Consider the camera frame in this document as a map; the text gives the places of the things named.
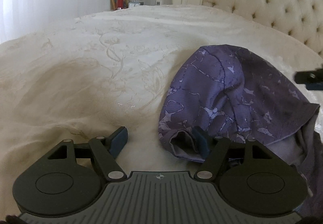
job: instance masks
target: red tumbler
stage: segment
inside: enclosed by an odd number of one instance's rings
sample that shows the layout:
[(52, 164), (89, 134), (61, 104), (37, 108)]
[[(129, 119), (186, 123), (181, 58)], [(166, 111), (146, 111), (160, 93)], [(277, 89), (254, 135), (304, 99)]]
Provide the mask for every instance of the red tumbler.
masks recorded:
[(118, 10), (123, 9), (123, 3), (124, 3), (124, 0), (117, 0), (117, 9)]

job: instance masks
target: bed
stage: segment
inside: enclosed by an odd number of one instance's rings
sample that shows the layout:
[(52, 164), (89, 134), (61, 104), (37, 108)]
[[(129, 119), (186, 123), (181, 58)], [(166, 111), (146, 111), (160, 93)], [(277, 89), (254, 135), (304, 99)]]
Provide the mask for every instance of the bed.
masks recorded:
[[(0, 45), (0, 219), (19, 213), (16, 177), (66, 138), (82, 143), (126, 126), (117, 162), (127, 174), (196, 171), (162, 148), (158, 118), (172, 78), (200, 46), (248, 48), (290, 80), (323, 63), (323, 0), (173, 2), (60, 21)], [(323, 103), (322, 92), (298, 88)], [(322, 111), (316, 131), (323, 136)]]

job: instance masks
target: bedspread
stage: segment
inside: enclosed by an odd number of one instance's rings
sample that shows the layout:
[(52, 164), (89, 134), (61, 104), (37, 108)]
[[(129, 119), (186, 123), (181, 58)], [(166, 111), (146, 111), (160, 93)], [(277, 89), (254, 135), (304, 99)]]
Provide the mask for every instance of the bedspread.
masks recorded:
[[(0, 45), (0, 219), (18, 214), (15, 178), (65, 138), (86, 142), (126, 126), (117, 162), (132, 170), (190, 170), (158, 138), (169, 85), (199, 47), (248, 48), (287, 78), (323, 60), (299, 41), (222, 10), (140, 6), (61, 21)], [(297, 86), (312, 103), (321, 92)], [(316, 131), (323, 135), (323, 116)], [(79, 161), (88, 165), (88, 161)]]

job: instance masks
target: wooden picture frame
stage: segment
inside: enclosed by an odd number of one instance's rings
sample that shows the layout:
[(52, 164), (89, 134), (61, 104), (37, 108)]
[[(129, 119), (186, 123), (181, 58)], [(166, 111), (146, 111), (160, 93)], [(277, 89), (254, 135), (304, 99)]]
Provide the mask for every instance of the wooden picture frame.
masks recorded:
[[(111, 8), (113, 10), (117, 10), (117, 0), (111, 0)], [(124, 0), (123, 2), (123, 8), (127, 9), (128, 8), (128, 0)]]

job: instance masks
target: purple fabric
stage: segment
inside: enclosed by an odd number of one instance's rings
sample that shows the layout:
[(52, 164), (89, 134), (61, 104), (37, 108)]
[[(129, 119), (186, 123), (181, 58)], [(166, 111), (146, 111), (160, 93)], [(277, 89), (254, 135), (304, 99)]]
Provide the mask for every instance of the purple fabric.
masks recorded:
[[(211, 136), (239, 143), (254, 138), (269, 146), (288, 137), (294, 139), (318, 109), (319, 105), (309, 103), (281, 72), (249, 50), (203, 46), (184, 63), (170, 85), (159, 118), (159, 138), (176, 157), (203, 162), (191, 135), (194, 126)], [(308, 156), (299, 168), (315, 164), (304, 175), (319, 191), (323, 183), (318, 186), (313, 177), (323, 176), (322, 159), (315, 159), (322, 156), (318, 153), (322, 144), (314, 150), (313, 133), (314, 127), (302, 135), (307, 139), (303, 151)], [(319, 205), (315, 215), (322, 212)]]

